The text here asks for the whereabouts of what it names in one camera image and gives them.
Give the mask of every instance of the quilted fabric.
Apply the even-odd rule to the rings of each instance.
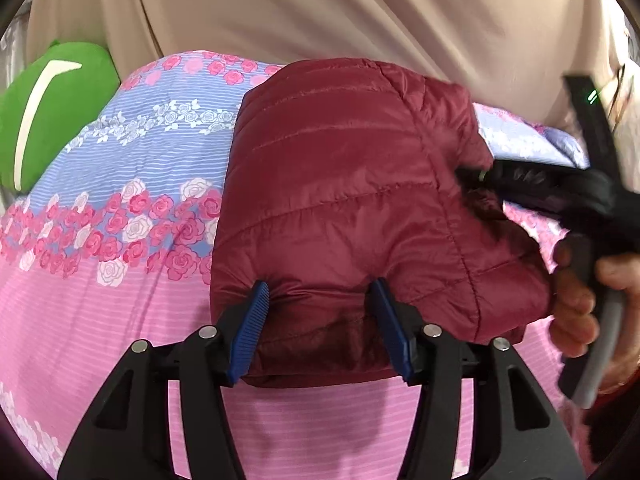
[[[362,59],[303,61],[246,94],[211,264],[211,309],[266,280],[271,311],[247,381],[301,387],[394,375],[364,293],[484,342],[547,313],[538,245],[495,199],[465,196],[488,167],[468,92]]]

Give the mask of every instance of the puffer jacket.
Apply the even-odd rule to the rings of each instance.
[[[215,321],[255,280],[270,312],[249,375],[304,387],[395,375],[369,282],[457,338],[487,342],[548,313],[537,243],[459,165],[488,168],[468,92],[365,59],[293,63],[246,94],[211,266]]]

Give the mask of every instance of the finger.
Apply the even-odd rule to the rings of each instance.
[[[580,344],[591,344],[596,341],[600,327],[595,317],[579,314],[570,307],[562,306],[554,312],[556,325]]]
[[[558,300],[580,314],[589,314],[595,306],[595,297],[571,269],[556,269],[554,282]]]
[[[556,320],[549,325],[549,338],[553,345],[567,357],[576,358],[587,353],[587,345],[574,340],[558,326]]]
[[[640,295],[640,255],[620,254],[596,262],[596,277],[603,285]]]
[[[560,240],[554,247],[554,261],[560,267],[571,264],[571,247],[567,240]]]

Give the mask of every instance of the ribbed blue fingertip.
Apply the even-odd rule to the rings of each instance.
[[[269,312],[269,287],[259,282],[253,290],[249,308],[244,321],[240,325],[236,337],[231,342],[229,368],[226,372],[231,384],[236,384],[240,377],[249,371],[254,358],[255,347]]]
[[[409,341],[404,335],[396,312],[386,294],[385,287],[380,280],[371,283],[372,306],[378,321],[378,329],[382,333],[386,352],[389,354],[391,365],[398,375],[408,381],[414,374],[411,366]]]

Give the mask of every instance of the silver screw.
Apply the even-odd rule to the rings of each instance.
[[[198,330],[198,335],[203,339],[212,339],[218,335],[218,329],[213,325],[203,326]]]
[[[500,352],[504,352],[505,350],[511,348],[511,343],[509,343],[503,337],[497,337],[494,339],[494,348],[498,349]]]
[[[142,354],[142,352],[146,352],[147,348],[149,348],[149,343],[147,343],[144,339],[138,339],[131,345],[131,351],[136,354]]]
[[[439,337],[442,335],[442,329],[434,324],[425,325],[422,331],[427,337]]]

